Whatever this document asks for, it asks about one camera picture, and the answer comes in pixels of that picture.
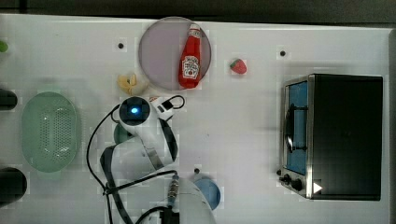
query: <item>oven knob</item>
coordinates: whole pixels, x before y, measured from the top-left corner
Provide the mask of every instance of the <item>oven knob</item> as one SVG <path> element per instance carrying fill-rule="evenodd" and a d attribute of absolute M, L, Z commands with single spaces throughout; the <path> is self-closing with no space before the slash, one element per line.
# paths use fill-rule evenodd
<path fill-rule="evenodd" d="M 300 191 L 303 189 L 303 183 L 300 179 L 291 180 L 291 187 L 296 189 L 297 191 Z"/>
<path fill-rule="evenodd" d="M 286 185 L 289 185 L 291 178 L 289 175 L 284 175 L 283 177 L 280 177 L 279 180 L 285 183 Z"/>

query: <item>black cable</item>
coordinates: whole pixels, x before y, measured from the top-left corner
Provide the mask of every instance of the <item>black cable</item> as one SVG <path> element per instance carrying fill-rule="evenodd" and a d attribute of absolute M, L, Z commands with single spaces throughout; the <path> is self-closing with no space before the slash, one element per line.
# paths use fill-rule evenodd
<path fill-rule="evenodd" d="M 183 96 L 181 96 L 181 95 L 174 95 L 174 96 L 172 96 L 171 98 L 169 98 L 169 100 L 167 100 L 167 101 L 171 101 L 171 100 L 173 100 L 173 99 L 175 99 L 175 98 L 181 98 L 182 100 L 183 100 L 183 104 L 181 104 L 179 107 L 174 107 L 174 109 L 180 109 L 181 107 L 183 107 L 184 106 L 184 104 L 186 104 L 186 100 L 184 99 L 184 97 Z"/>
<path fill-rule="evenodd" d="M 108 116 L 112 115 L 114 111 L 116 111 L 118 108 L 120 107 L 120 105 L 116 105 L 110 113 L 108 113 L 100 122 L 99 124 L 96 126 L 95 130 L 93 131 L 91 138 L 90 138 L 90 142 L 88 143 L 87 146 L 87 165 L 88 165 L 88 169 L 90 169 L 91 174 L 93 175 L 93 177 L 96 179 L 96 181 L 100 184 L 100 186 L 102 187 L 103 190 L 106 190 L 105 185 L 102 183 L 102 181 L 100 181 L 99 177 L 97 177 L 95 175 L 95 173 L 93 172 L 93 169 L 91 168 L 91 164 L 90 164 L 90 147 L 91 147 L 91 142 L 93 137 L 95 136 L 96 132 L 98 131 L 99 127 L 102 125 L 103 122 L 105 122 L 105 120 L 108 118 Z M 110 224 L 113 224 L 113 218 L 111 216 L 111 208 L 110 208 L 110 200 L 108 198 L 108 196 L 106 196 L 107 199 L 107 211 L 108 211 L 108 218 L 110 219 Z"/>
<path fill-rule="evenodd" d="M 148 217 L 151 213 L 157 212 L 157 211 L 165 211 L 166 207 L 159 206 L 159 207 L 153 207 L 149 209 L 145 214 L 143 214 L 137 221 L 136 224 L 140 224 L 145 217 Z"/>
<path fill-rule="evenodd" d="M 138 180 L 136 180 L 136 181 L 133 181 L 133 182 L 131 182 L 131 183 L 124 184 L 124 185 L 121 185 L 121 186 L 118 186 L 118 187 L 115 187 L 115 188 L 112 188 L 112 189 L 107 189 L 107 190 L 105 190 L 105 192 L 103 193 L 103 195 L 108 195 L 108 194 L 115 193 L 115 192 L 119 191 L 120 189 L 125 189 L 125 188 L 128 188 L 128 187 L 131 187 L 132 185 L 141 183 L 141 182 L 143 182 L 143 181 L 146 181 L 146 180 L 148 180 L 148 179 L 154 178 L 154 177 L 156 177 L 156 176 L 160 176 L 160 175 L 169 175 L 169 174 L 177 175 L 177 171 L 176 171 L 176 170 L 171 170 L 171 171 L 159 172 L 158 174 L 154 174 L 154 175 L 148 175 L 148 176 L 146 176 L 146 177 L 143 177 L 143 178 L 138 179 Z"/>
<path fill-rule="evenodd" d="M 183 104 L 182 104 L 180 107 L 178 107 L 178 108 L 183 107 L 183 105 L 185 104 L 184 98 L 183 98 L 182 96 L 180 96 L 180 95 L 176 95 L 176 96 L 172 97 L 171 99 L 174 99 L 174 98 L 176 98 L 176 97 L 180 97 L 180 98 L 183 99 Z M 108 189 L 108 188 L 103 184 L 103 182 L 99 179 L 99 177 L 97 177 L 97 175 L 93 172 L 93 169 L 91 168 L 91 164 L 90 164 L 90 160 L 89 160 L 89 157 L 90 157 L 90 148 L 91 148 L 92 139 L 93 139 L 93 137 L 95 136 L 96 132 L 98 131 L 99 127 L 102 125 L 102 123 L 105 122 L 105 120 L 108 118 L 108 116 L 110 116 L 111 119 L 112 119 L 114 122 L 116 122 L 116 121 L 114 120 L 114 118 L 113 118 L 113 112 L 116 111 L 119 107 L 120 107 L 120 105 L 116 105 L 116 106 L 110 111 L 110 113 L 108 113 L 108 114 L 99 122 L 99 124 L 96 126 L 95 130 L 93 131 L 93 133 L 92 133 L 92 135 L 91 135 L 91 137 L 90 137 L 90 141 L 89 141 L 88 146 L 87 146 L 87 156 L 86 156 L 87 165 L 88 165 L 88 168 L 89 168 L 91 174 L 93 175 L 93 177 L 96 179 L 96 181 L 97 181 L 97 182 L 100 184 L 100 186 L 102 187 L 102 189 L 103 189 L 103 191 L 104 191 L 103 195 L 106 195 L 106 200 L 107 200 L 107 212 L 108 212 L 108 218 L 109 218 L 110 224 L 113 224 L 113 216 L 112 216 L 112 214 L 111 214 L 111 204 L 110 204 L 110 199 L 109 199 L 109 197 L 108 197 L 108 194 L 113 193 L 113 192 L 116 192 L 116 191 L 118 191 L 118 190 L 120 190 L 120 189 L 125 189 L 125 188 L 128 188 L 128 187 L 131 187 L 132 185 L 141 183 L 141 182 L 143 182 L 143 181 L 149 180 L 149 179 L 151 179 L 151 178 L 153 178 L 153 177 L 156 177 L 156 176 L 159 176 L 159 175 L 168 175 L 168 174 L 175 174 L 175 175 L 177 175 L 177 171 L 175 171 L 175 170 L 159 172 L 158 174 L 155 174 L 155 175 L 148 175 L 148 176 L 146 176 L 146 177 L 144 177 L 144 178 L 138 179 L 138 180 L 136 180 L 136 181 L 134 181 L 134 182 L 131 182 L 131 183 L 129 183 L 129 184 L 121 185 L 121 186 L 116 187 L 116 188 L 113 188 L 113 189 Z M 156 212 L 156 211 L 159 211 L 159 210 L 164 211 L 165 209 L 166 209 L 166 207 L 155 207 L 155 208 L 149 209 L 145 214 L 143 214 L 143 215 L 137 220 L 136 224 L 139 224 L 139 223 L 140 223 L 145 217 L 147 217 L 149 214 L 151 214 L 151 213 L 153 213 L 153 212 Z"/>
<path fill-rule="evenodd" d="M 106 195 L 106 200 L 107 200 L 108 219 L 110 220 L 110 224 L 113 224 L 113 216 L 111 215 L 110 199 L 108 198 L 108 195 Z"/>
<path fill-rule="evenodd" d="M 115 122 L 115 123 L 120 123 L 120 121 L 119 120 L 116 120 L 116 119 L 114 119 L 114 117 L 113 117 L 113 113 L 114 113 L 114 111 L 113 112 L 111 112 L 111 115 L 110 115 L 110 117 L 111 117 L 111 119 Z"/>

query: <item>blue light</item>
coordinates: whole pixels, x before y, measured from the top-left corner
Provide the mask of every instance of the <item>blue light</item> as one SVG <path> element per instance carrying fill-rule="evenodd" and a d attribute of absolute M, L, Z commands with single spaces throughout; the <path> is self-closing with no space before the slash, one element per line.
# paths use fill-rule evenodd
<path fill-rule="evenodd" d="M 131 112 L 133 114 L 137 114 L 139 112 L 139 109 L 137 109 L 136 107 L 132 108 Z"/>

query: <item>white table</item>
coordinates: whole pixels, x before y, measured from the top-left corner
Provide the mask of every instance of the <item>white table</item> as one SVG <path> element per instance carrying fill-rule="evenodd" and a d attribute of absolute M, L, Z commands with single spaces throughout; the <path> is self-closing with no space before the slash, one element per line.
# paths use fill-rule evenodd
<path fill-rule="evenodd" d="M 107 223 L 105 199 L 85 162 L 90 133 L 127 95 L 117 75 L 138 70 L 140 36 L 154 21 L 0 15 L 0 87 L 20 97 L 0 116 L 0 164 L 28 177 L 23 198 L 0 209 L 0 223 Z M 389 29 L 202 22 L 212 44 L 209 73 L 197 90 L 181 91 L 186 106 L 172 121 L 178 134 L 181 176 L 194 167 L 215 178 L 223 193 L 219 224 L 389 222 Z M 126 50 L 116 48 L 126 38 Z M 285 50 L 287 55 L 280 57 Z M 233 57 L 247 60 L 247 75 L 230 75 Z M 385 79 L 382 195 L 380 202 L 307 201 L 281 187 L 280 88 L 311 73 L 380 75 Z M 21 113 L 38 91 L 56 89 L 81 115 L 82 146 L 50 180 L 21 154 Z M 175 92 L 150 87 L 147 94 Z M 93 169 L 112 145 L 110 121 L 92 145 Z"/>

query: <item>green object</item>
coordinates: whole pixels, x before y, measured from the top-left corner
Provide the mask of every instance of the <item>green object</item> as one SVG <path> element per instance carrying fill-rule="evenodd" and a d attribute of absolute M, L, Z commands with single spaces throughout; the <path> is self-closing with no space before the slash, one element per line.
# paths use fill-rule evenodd
<path fill-rule="evenodd" d="M 236 59 L 235 61 L 233 61 L 233 63 L 230 64 L 230 67 L 233 68 L 239 62 L 239 60 L 240 59 Z"/>
<path fill-rule="evenodd" d="M 62 170 L 78 149 L 76 109 L 61 94 L 42 92 L 33 97 L 22 114 L 22 153 L 38 171 Z"/>
<path fill-rule="evenodd" d="M 6 42 L 0 41 L 0 52 L 6 52 L 8 50 L 8 44 Z"/>
<path fill-rule="evenodd" d="M 120 124 L 117 124 L 116 128 L 114 129 L 114 141 L 116 144 L 123 143 L 134 136 L 128 133 Z"/>

